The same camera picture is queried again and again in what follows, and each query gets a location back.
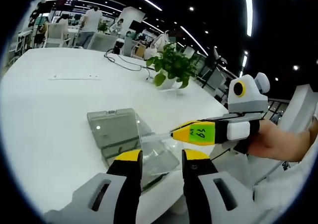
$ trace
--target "white table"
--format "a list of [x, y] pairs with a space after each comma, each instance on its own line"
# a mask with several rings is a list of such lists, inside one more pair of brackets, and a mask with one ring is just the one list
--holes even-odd
[[[4, 150], [23, 193], [39, 213], [60, 210], [72, 193], [95, 174], [106, 172], [91, 134], [86, 114], [133, 107], [140, 94], [157, 94], [147, 82], [146, 70], [131, 72], [103, 57], [104, 53], [69, 48], [32, 49], [22, 55], [1, 81], [0, 110]], [[125, 64], [117, 55], [116, 62]], [[144, 61], [126, 60], [145, 64]], [[98, 80], [50, 80], [54, 75]], [[190, 81], [176, 99], [162, 101], [183, 121], [222, 116], [227, 110], [199, 85]], [[151, 109], [151, 101], [145, 110]], [[143, 117], [155, 132], [171, 129], [179, 120], [170, 117], [166, 127]], [[213, 147], [185, 144], [210, 154]], [[150, 224], [183, 193], [182, 172], [170, 173], [140, 197], [136, 223]]]

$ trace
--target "green label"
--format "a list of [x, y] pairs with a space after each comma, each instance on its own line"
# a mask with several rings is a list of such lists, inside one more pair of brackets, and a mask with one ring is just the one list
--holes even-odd
[[209, 125], [190, 125], [190, 142], [212, 142], [214, 143], [215, 124]]

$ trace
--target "white chair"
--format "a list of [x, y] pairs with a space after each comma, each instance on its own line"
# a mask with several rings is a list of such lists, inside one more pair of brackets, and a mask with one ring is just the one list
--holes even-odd
[[101, 52], [107, 52], [113, 49], [116, 44], [117, 37], [95, 33], [87, 47], [90, 50], [96, 50]]
[[43, 48], [61, 48], [66, 47], [66, 42], [70, 39], [64, 40], [64, 24], [50, 23], [45, 34], [45, 43]]
[[21, 55], [23, 41], [19, 41], [18, 33], [13, 35], [11, 43], [9, 45], [9, 52], [8, 52], [8, 60], [9, 61], [6, 66], [10, 67]]
[[133, 48], [138, 44], [137, 41], [133, 41], [132, 38], [126, 37], [125, 38], [125, 43], [124, 43], [124, 48], [123, 48], [123, 55], [127, 57], [131, 57], [133, 54]]
[[145, 53], [146, 47], [145, 45], [141, 43], [137, 43], [132, 50], [131, 57], [134, 59], [140, 59], [144, 60], [144, 53]]

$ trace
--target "yellow circle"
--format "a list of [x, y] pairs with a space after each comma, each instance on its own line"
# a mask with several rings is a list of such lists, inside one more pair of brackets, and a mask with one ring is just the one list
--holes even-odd
[[234, 92], [234, 94], [235, 94], [237, 97], [242, 97], [242, 96], [244, 96], [244, 94], [245, 94], [245, 85], [244, 85], [244, 83], [243, 83], [242, 81], [238, 81], [237, 83], [240, 83], [240, 84], [242, 85], [242, 92], [241, 92], [240, 95], [235, 94], [235, 92]]

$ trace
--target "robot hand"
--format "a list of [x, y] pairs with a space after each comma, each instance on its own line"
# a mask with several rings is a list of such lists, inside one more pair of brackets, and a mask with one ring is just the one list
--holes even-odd
[[250, 136], [259, 130], [262, 113], [268, 109], [268, 78], [259, 73], [255, 79], [244, 75], [234, 79], [229, 88], [229, 113], [222, 117], [189, 121], [170, 132], [178, 141], [199, 146], [224, 144], [237, 152], [247, 153]]

